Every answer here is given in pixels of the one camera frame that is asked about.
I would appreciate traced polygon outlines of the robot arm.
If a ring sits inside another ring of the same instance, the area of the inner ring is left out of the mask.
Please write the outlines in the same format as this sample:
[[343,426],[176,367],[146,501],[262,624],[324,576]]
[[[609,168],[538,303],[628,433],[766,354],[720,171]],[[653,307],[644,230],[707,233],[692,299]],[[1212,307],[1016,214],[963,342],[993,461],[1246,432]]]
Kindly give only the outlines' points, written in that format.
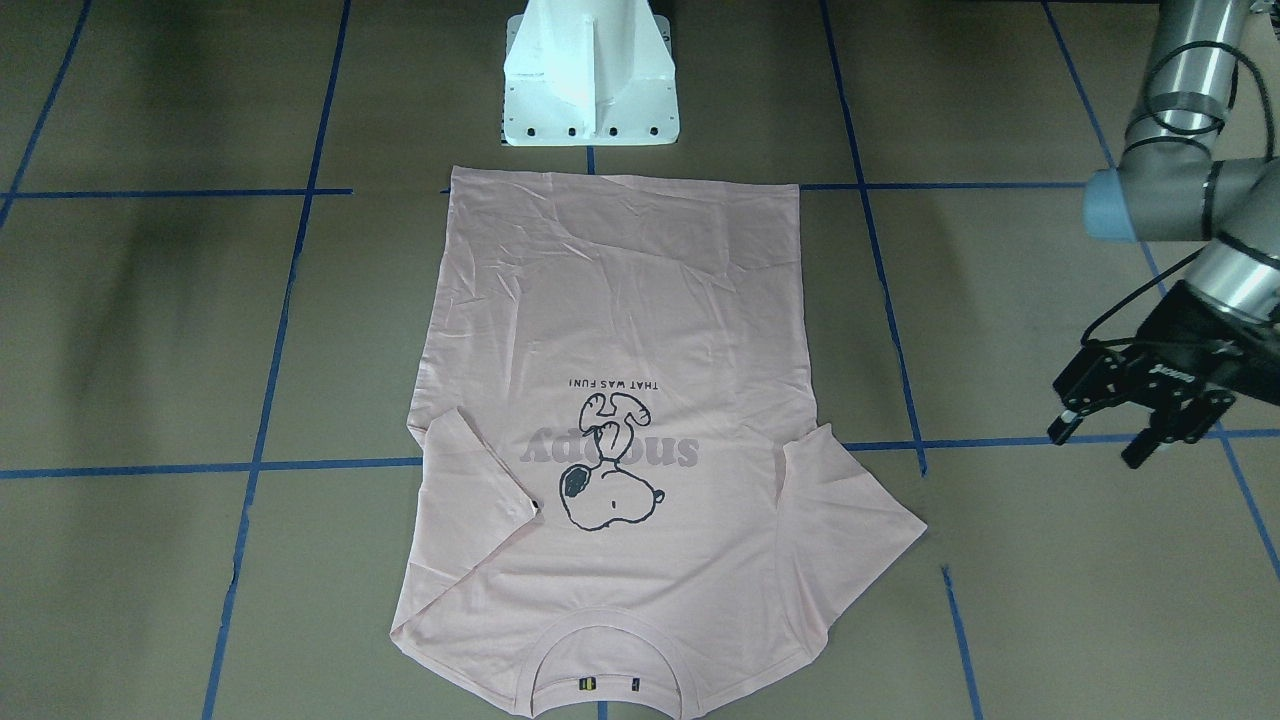
[[1240,396],[1277,402],[1277,124],[1260,68],[1242,50],[1248,1],[1164,1],[1117,167],[1085,186],[1097,240],[1196,241],[1128,337],[1096,325],[1053,380],[1066,443],[1091,415],[1132,404],[1148,424],[1123,451],[1139,468],[1193,445]]

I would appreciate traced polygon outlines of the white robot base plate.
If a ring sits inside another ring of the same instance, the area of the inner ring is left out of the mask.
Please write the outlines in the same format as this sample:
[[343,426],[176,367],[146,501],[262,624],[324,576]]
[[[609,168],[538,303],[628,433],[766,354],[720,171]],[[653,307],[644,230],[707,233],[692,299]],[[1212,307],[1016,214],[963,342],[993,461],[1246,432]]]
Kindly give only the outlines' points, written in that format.
[[515,147],[657,146],[681,133],[669,18],[649,1],[530,1],[506,22]]

